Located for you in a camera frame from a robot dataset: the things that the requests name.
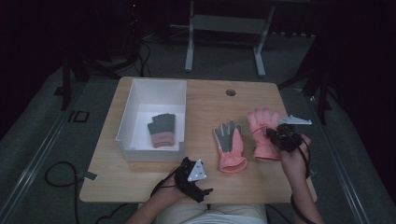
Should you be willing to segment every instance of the pants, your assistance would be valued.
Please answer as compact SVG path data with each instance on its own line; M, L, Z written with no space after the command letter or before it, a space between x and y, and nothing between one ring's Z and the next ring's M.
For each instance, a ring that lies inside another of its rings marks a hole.
M266 220L264 204L175 203L157 216L155 224L179 224L202 214L257 217Z

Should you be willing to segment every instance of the person's right hand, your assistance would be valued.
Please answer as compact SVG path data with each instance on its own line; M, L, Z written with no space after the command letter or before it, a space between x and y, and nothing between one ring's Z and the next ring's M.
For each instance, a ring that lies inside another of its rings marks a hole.
M304 139L305 143L303 142L300 145L300 149L305 154L306 159L309 161L309 153L308 147L311 143L311 140L305 136L301 135ZM285 173L286 177L288 178L289 182L292 183L299 183L301 181L306 180L306 167L303 159L303 155L301 155L298 149L293 150L292 152L287 152L284 150L280 151L280 161L282 164L283 172Z

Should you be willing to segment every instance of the white plastic container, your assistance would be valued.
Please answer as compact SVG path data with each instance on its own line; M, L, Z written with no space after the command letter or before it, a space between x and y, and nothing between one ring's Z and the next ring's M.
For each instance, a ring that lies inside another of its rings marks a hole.
M134 79L116 141L127 161L182 161L187 82ZM175 114L175 144L154 148L148 124L160 114Z

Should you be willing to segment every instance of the wooden table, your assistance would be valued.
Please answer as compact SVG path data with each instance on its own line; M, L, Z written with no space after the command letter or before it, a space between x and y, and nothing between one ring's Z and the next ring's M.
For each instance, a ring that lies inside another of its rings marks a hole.
M159 181L180 162L126 161L115 138L132 85L131 77L120 80L105 125L93 153L89 171L96 181L86 180L79 197L92 203L142 203ZM226 90L236 91L228 96ZM287 113L275 84L187 79L186 156L202 159L207 179L197 182L201 189L214 190L204 203L289 203L290 185L279 161L257 161L253 158L254 140L247 114L256 107L267 106ZM219 171L219 153L213 130L221 123L234 120L243 126L247 168L237 174ZM308 185L317 198L312 182ZM184 202L195 203L190 198Z

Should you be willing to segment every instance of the folded glove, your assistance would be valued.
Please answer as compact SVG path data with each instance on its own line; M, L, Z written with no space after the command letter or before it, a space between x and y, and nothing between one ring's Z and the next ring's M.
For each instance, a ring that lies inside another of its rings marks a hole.
M248 112L247 118L250 131L256 143L254 157L259 161L279 160L279 151L266 135L266 129L275 129L277 126L278 112L272 112L268 108L256 108L254 112Z
M242 142L241 126L230 121L228 126L221 124L214 134L219 148L219 169L224 173L236 173L247 167L248 161L242 157L244 143Z
M174 114L161 114L152 118L148 124L151 135L151 143L154 147L171 147L175 143L175 120Z

